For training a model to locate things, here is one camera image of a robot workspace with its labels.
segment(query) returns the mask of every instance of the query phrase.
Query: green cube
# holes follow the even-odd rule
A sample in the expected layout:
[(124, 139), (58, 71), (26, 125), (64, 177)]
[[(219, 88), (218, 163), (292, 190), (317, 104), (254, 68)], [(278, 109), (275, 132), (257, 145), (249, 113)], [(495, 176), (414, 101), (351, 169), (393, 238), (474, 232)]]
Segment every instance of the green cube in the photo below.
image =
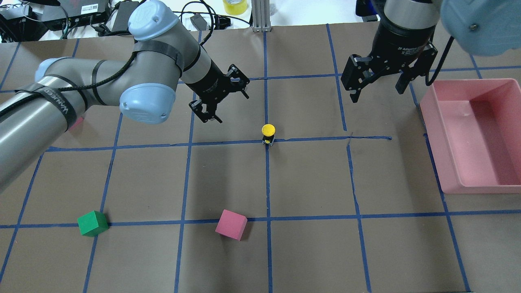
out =
[(97, 211), (79, 217), (78, 226), (80, 226), (81, 235), (89, 237), (94, 237), (108, 229), (105, 215)]

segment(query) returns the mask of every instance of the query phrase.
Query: blue tape line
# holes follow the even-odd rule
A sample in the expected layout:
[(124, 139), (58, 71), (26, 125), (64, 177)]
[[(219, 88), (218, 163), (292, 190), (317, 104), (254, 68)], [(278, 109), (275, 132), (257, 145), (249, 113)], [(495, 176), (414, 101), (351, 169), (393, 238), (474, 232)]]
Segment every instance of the blue tape line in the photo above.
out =
[(2, 265), (2, 270), (0, 271), (0, 284), (2, 283), (2, 278), (4, 277), (5, 267), (7, 266), (7, 261), (9, 261), (9, 257), (11, 256), (11, 250), (13, 249), (13, 244), (15, 243), (16, 234), (18, 233), (18, 227), (13, 231), (13, 236), (11, 236), (11, 242), (9, 243), (9, 247), (7, 248), (7, 252), (4, 258), (4, 264)]
[(89, 265), (87, 266), (87, 274), (85, 275), (85, 283), (83, 283), (83, 293), (87, 293), (89, 280), (91, 278), (92, 263), (94, 262), (94, 254), (96, 253), (97, 235), (92, 240), (91, 256), (89, 257)]
[(321, 141), (321, 140), (344, 140), (344, 139), (385, 139), (392, 140), (392, 137), (389, 136), (336, 136), (336, 137), (308, 137), (308, 138), (276, 138), (275, 142), (292, 142), (292, 141)]
[(76, 56), (76, 51), (78, 50), (78, 45), (80, 44), (80, 39), (76, 40), (76, 46), (74, 46), (74, 51), (72, 51), (72, 58)]
[(15, 52), (13, 53), (13, 56), (11, 57), (11, 61), (9, 62), (9, 65), (7, 65), (7, 70), (5, 71), (4, 78), (2, 79), (2, 82), (0, 82), (0, 90), (4, 86), (4, 82), (7, 78), (7, 75), (9, 74), (9, 70), (11, 70), (11, 66), (13, 65), (13, 62), (15, 61), (16, 53), (18, 53), (18, 48), (20, 48), (20, 44), (16, 45)]
[[(448, 72), (448, 71), (474, 71), (475, 68), (442, 68), (441, 72)], [(431, 69), (429, 72), (436, 72), (436, 69)]]
[(324, 216), (286, 216), (286, 217), (272, 217), (272, 221), (314, 221), (314, 220), (329, 220), (329, 219), (356, 219), (357, 215), (324, 215)]
[(252, 77), (252, 78), (250, 78), (250, 80), (296, 79), (296, 78), (317, 78), (317, 77), (334, 77), (334, 76), (337, 76), (337, 74), (264, 76), (264, 77)]
[(2, 270), (0, 271), (0, 284), (2, 283), (2, 278), (4, 277), (5, 268), (7, 266), (7, 262), (9, 261), (9, 256), (11, 255), (11, 250), (13, 249), (13, 244), (15, 243), (16, 234), (18, 233), (18, 229), (20, 224), (22, 223), (23, 213), (26, 210), (27, 202), (29, 201), (29, 195), (31, 194), (32, 186), (34, 184), (34, 179), (38, 173), (38, 169), (40, 168), (40, 164), (42, 163), (43, 154), (38, 158), (38, 162), (36, 163), (36, 168), (34, 169), (33, 176), (31, 177), (31, 181), (29, 182), (29, 186), (27, 188), (26, 196), (23, 199), (22, 208), (20, 210), (20, 214), (18, 214), (17, 225), (15, 230), (13, 231), (13, 236), (11, 237), (11, 242), (9, 243), (9, 247), (7, 248), (7, 252), (5, 254), (4, 263), (2, 264)]
[[(343, 140), (343, 139), (385, 139), (392, 140), (389, 136), (339, 136), (339, 137), (306, 137), (306, 138), (278, 138), (276, 142), (292, 142), (292, 141), (321, 141), (321, 140)], [(231, 140), (231, 141), (211, 141), (211, 142), (192, 142), (191, 146), (205, 146), (205, 145), (225, 145), (225, 144), (251, 144), (260, 143), (261, 140)], [(117, 150), (123, 149), (143, 149), (143, 148), (170, 148), (170, 147), (187, 147), (189, 143), (176, 144), (137, 144), (137, 145), (119, 145)], [(113, 146), (104, 146), (100, 148), (57, 148), (51, 146), (46, 152), (91, 152), (91, 151), (108, 151), (114, 149)]]
[(260, 143), (261, 140), (231, 140), (231, 141), (213, 141), (213, 142), (193, 142), (192, 145), (224, 145), (224, 144), (248, 144)]
[(110, 164), (108, 166), (108, 171), (107, 171), (107, 179), (105, 180), (105, 187), (103, 188), (103, 196), (101, 198), (100, 213), (103, 213), (103, 209), (105, 208), (105, 200), (107, 199), (108, 185), (110, 183), (110, 176), (112, 174), (112, 167), (114, 165), (114, 159), (116, 158), (116, 150), (117, 150), (116, 147), (118, 145), (119, 131), (121, 129), (122, 120), (123, 120), (123, 113), (120, 113), (119, 121), (118, 121), (118, 128), (116, 129), (116, 135), (114, 137), (114, 146), (112, 147), (112, 155), (110, 157)]
[(409, 83), (409, 88), (411, 89), (411, 95), (413, 96), (413, 102), (416, 105), (416, 109), (420, 111), (420, 103), (418, 103), (418, 99), (416, 98), (416, 92), (414, 91), (414, 87)]
[(152, 226), (152, 225), (179, 225), (181, 220), (172, 221), (140, 221), (140, 222), (111, 222), (108, 223), (109, 227), (120, 227), (120, 226)]
[(19, 228), (52, 228), (52, 227), (78, 227), (78, 223), (58, 223), (58, 224), (20, 224)]
[(366, 214), (360, 215), (362, 219), (379, 219), (379, 218), (415, 218), (415, 217), (444, 217), (445, 212), (429, 212), (429, 213), (403, 213), (403, 214)]
[(483, 77), (481, 76), (481, 72), (479, 72), (478, 64), (476, 63), (474, 56), (472, 56), (471, 54), (469, 54), (469, 56), (470, 56), (470, 60), (472, 60), (472, 64), (474, 64), (474, 68), (476, 70), (476, 73), (478, 74), (479, 79), (482, 79)]
[[(118, 145), (119, 131), (121, 130), (122, 121), (123, 121), (123, 114), (120, 113), (119, 120), (118, 120), (118, 128), (116, 129), (116, 135), (114, 136), (114, 145), (112, 147), (112, 155), (110, 156), (110, 164), (108, 166), (108, 171), (107, 171), (107, 179), (105, 180), (105, 187), (103, 188), (103, 195), (102, 195), (101, 204), (100, 204), (100, 213), (103, 213), (103, 209), (105, 208), (105, 200), (107, 199), (108, 185), (110, 183), (110, 176), (112, 174), (112, 166), (114, 165), (114, 159), (116, 157), (116, 147)], [(87, 267), (85, 283), (83, 284), (83, 293), (86, 293), (87, 288), (89, 287), (89, 278), (91, 276), (91, 269), (92, 269), (92, 262), (94, 260), (94, 254), (96, 253), (96, 245), (97, 245), (97, 236), (95, 236), (94, 240), (92, 241), (91, 256), (89, 258), (89, 266)]]
[(112, 146), (104, 146), (101, 148), (57, 148), (55, 146), (49, 146), (46, 152), (92, 152), (92, 151), (108, 151), (112, 150), (114, 147)]
[(353, 159), (351, 157), (351, 147), (348, 145), (346, 147), (348, 153), (348, 163), (349, 163), (349, 174), (351, 177), (351, 187), (353, 189), (353, 201), (355, 203), (355, 211), (358, 221), (358, 236), (360, 238), (360, 249), (362, 251), (362, 262), (364, 264), (364, 274), (365, 274), (365, 285), (367, 287), (368, 292), (372, 292), (371, 290), (371, 279), (369, 277), (369, 266), (367, 264), (367, 252), (365, 250), (365, 240), (364, 240), (364, 230), (362, 227), (362, 216), (360, 214), (360, 206), (358, 204), (358, 200), (356, 199), (356, 188), (355, 188), (355, 180), (353, 175)]
[[(199, 32), (199, 41), (201, 41), (202, 33)], [(193, 93), (192, 100), (195, 101), (196, 95)], [(179, 240), (177, 243), (177, 261), (176, 261), (176, 277), (174, 281), (173, 291), (177, 293), (179, 291), (179, 274), (181, 272), (181, 254), (183, 249), (183, 236), (184, 236), (184, 218), (187, 212), (187, 197), (188, 197), (188, 179), (190, 175), (190, 159), (192, 157), (192, 139), (194, 133), (194, 113), (192, 112), (190, 118), (190, 136), (188, 138), (188, 153), (187, 153), (187, 166), (184, 171), (184, 190), (183, 190), (183, 205), (181, 209), (181, 224), (179, 227)]]
[[(396, 213), (396, 214), (361, 214), (361, 215), (319, 215), (319, 216), (279, 216), (270, 217), (270, 221), (319, 221), (330, 219), (374, 219), (374, 218), (412, 218), (412, 217), (445, 217), (450, 216), (473, 216), (473, 215), (505, 215), (521, 214), (521, 210), (484, 210), (484, 211), (457, 211), (457, 212), (427, 212), (427, 213)], [(266, 222), (267, 217), (250, 217), (248, 222)], [(166, 221), (138, 221), (138, 222), (111, 222), (109, 226), (152, 226), (152, 225), (179, 225), (187, 224), (211, 224), (218, 223), (219, 219), (192, 219), (192, 220), (166, 220)], [(59, 224), (11, 224), (0, 225), (0, 229), (14, 228), (49, 228), (49, 227), (77, 227), (78, 223)]]
[[(268, 124), (268, 45), (266, 40), (266, 32), (263, 32), (263, 48), (264, 48), (264, 123)], [(268, 292), (273, 293), (273, 269), (271, 257), (271, 202), (269, 198), (269, 146), (264, 148), (266, 156), (266, 247), (268, 254)]]
[(268, 43), (266, 42), (266, 32), (263, 32), (263, 53), (264, 53), (264, 77), (268, 77)]
[(188, 143), (119, 145), (116, 148), (118, 150), (124, 150), (124, 149), (142, 149), (142, 148), (169, 148), (169, 147), (188, 147)]
[(440, 192), (441, 202), (443, 203), (443, 209), (445, 210), (446, 218), (447, 218), (447, 224), (449, 226), (449, 231), (452, 238), (452, 243), (454, 245), (454, 252), (456, 253), (456, 258), (458, 261), (458, 265), (460, 266), (460, 272), (461, 276), (463, 278), (463, 284), (465, 285), (465, 291), (470, 292), (470, 285), (468, 284), (467, 274), (465, 272), (465, 266), (463, 265), (463, 260), (461, 258), (460, 254), (460, 248), (457, 244), (456, 240), (456, 234), (454, 232), (454, 227), (452, 226), (452, 220), (449, 214), (449, 207), (447, 206), (447, 202), (445, 201), (445, 194), (441, 190), (441, 184), (440, 184), (440, 178), (438, 177), (438, 170), (436, 169), (436, 164), (434, 162), (434, 156), (432, 154), (432, 149), (430, 147), (429, 137), (425, 134), (425, 143), (427, 145), (427, 149), (429, 151), (429, 157), (432, 164), (432, 168), (434, 170), (434, 175), (436, 177), (436, 183), (438, 184), (438, 190)]
[(501, 69), (520, 69), (521, 65), (516, 66), (497, 66), (497, 67), (478, 67), (479, 70), (501, 70)]
[(425, 131), (427, 131), (427, 126), (425, 125), (425, 120), (423, 119), (423, 115), (421, 114), (420, 103), (418, 103), (418, 98), (416, 97), (416, 92), (414, 91), (414, 86), (412, 83), (409, 83), (409, 88), (411, 89), (411, 95), (413, 96), (414, 104), (416, 105), (416, 110), (418, 111), (418, 116), (421, 120), (421, 124), (423, 124)]
[(333, 56), (333, 67), (334, 67), (334, 80), (337, 82), (337, 95), (338, 95), (338, 103), (340, 105), (340, 115), (342, 116), (342, 127), (344, 131), (347, 131), (347, 126), (345, 125), (345, 116), (344, 116), (344, 104), (342, 102), (342, 92), (340, 91), (340, 81), (338, 80), (338, 68), (337, 68), (337, 58), (334, 55), (334, 47), (333, 47), (333, 38), (331, 37), (331, 30), (329, 29), (329, 24), (326, 24), (327, 29), (327, 37), (329, 39), (329, 47), (331, 48), (331, 56)]

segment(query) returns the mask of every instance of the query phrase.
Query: light blue joint cover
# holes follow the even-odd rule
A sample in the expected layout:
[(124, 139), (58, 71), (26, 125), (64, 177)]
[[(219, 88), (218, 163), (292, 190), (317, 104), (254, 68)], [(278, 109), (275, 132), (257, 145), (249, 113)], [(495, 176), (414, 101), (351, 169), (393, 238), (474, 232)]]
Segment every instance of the light blue joint cover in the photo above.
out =
[(43, 60), (40, 63), (40, 65), (38, 66), (38, 69), (36, 70), (36, 72), (34, 73), (34, 82), (37, 82), (40, 79), (42, 79), (42, 77), (45, 76), (45, 72), (47, 71), (47, 69), (49, 69), (49, 67), (54, 62), (56, 62), (56, 61), (58, 61), (60, 59), (66, 59), (66, 58), (72, 58), (72, 57), (51, 58), (51, 59)]
[(129, 31), (137, 41), (153, 39), (179, 22), (179, 18), (159, 0), (148, 0), (138, 6), (129, 18)]
[(497, 56), (521, 47), (521, 0), (445, 0), (441, 20), (473, 55)]
[(168, 119), (175, 100), (176, 92), (171, 87), (160, 83), (142, 83), (121, 94), (119, 109), (132, 120), (159, 124)]

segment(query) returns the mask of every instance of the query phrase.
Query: yellow button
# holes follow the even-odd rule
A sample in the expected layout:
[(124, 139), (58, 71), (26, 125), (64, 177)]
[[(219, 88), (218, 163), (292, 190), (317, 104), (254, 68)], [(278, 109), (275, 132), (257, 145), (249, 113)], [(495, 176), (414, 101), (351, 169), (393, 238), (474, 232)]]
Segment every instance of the yellow button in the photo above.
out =
[(267, 137), (273, 136), (275, 134), (275, 126), (271, 124), (262, 126), (262, 134)]

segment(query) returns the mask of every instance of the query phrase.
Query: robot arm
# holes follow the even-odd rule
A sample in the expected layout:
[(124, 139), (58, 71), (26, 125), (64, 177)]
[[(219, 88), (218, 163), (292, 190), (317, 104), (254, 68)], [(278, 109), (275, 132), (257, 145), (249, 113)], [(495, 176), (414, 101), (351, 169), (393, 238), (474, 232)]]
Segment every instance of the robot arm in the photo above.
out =
[(341, 77), (354, 103), (365, 86), (382, 76), (401, 73), (395, 86), (400, 94), (416, 77), (428, 76), (438, 53), (431, 36), (440, 15), (446, 30), (471, 54), (494, 56), (521, 47), (521, 0), (371, 0), (371, 4), (381, 18), (372, 50), (367, 57), (351, 55)]
[(164, 3), (140, 5), (129, 30), (137, 42), (127, 63), (49, 59), (40, 65), (35, 83), (0, 105), (0, 192), (92, 105), (119, 106), (131, 119), (161, 123), (181, 78), (200, 97), (189, 106), (205, 123), (222, 122), (217, 104), (230, 92), (248, 98), (250, 80), (233, 64), (223, 74)]

